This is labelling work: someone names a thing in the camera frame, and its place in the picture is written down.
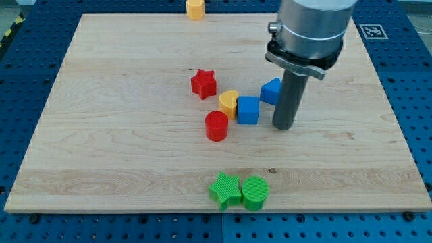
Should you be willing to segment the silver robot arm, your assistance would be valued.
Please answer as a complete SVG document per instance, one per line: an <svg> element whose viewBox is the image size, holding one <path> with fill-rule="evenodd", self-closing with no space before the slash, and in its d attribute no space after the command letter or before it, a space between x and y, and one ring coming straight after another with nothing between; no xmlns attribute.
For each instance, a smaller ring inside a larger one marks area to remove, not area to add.
<svg viewBox="0 0 432 243"><path fill-rule="evenodd" d="M340 55L357 0L282 0L267 61L300 76L322 80Z"/></svg>

